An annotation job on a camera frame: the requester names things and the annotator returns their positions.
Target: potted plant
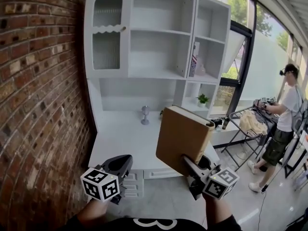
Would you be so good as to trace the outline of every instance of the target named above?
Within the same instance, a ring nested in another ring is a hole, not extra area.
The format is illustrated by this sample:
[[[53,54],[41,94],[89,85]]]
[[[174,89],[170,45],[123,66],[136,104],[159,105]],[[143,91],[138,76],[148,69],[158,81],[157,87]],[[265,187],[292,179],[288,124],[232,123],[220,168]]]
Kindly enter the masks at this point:
[[[204,108],[205,104],[208,102],[208,97],[206,97],[204,94],[201,94],[199,97],[197,97],[197,99],[199,100],[198,107]]]

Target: black and white marker cube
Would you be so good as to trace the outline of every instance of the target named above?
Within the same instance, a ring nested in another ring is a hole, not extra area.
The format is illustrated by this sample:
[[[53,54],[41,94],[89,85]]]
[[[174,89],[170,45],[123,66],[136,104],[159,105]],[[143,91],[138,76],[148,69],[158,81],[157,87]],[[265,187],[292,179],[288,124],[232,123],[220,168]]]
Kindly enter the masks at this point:
[[[102,202],[120,193],[118,178],[115,175],[89,168],[80,179],[86,195]]]
[[[217,199],[221,199],[232,191],[239,180],[239,176],[229,167],[209,177],[203,192]]]

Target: black cap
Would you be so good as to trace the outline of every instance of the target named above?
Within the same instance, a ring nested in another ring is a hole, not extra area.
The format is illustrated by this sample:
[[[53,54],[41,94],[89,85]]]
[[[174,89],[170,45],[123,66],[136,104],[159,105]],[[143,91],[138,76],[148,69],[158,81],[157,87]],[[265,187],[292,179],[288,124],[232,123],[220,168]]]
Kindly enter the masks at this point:
[[[287,64],[286,67],[284,68],[284,72],[283,75],[285,75],[287,72],[292,72],[295,76],[295,78],[297,78],[298,76],[298,68],[295,67],[293,64]]]

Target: brown book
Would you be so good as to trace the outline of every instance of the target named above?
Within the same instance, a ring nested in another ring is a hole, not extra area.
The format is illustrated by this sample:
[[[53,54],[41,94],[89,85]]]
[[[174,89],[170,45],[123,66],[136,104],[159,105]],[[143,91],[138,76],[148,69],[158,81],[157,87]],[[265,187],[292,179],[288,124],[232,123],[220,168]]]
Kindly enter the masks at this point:
[[[156,156],[184,176],[188,172],[181,161],[186,154],[198,163],[211,138],[215,124],[178,106],[164,109]]]

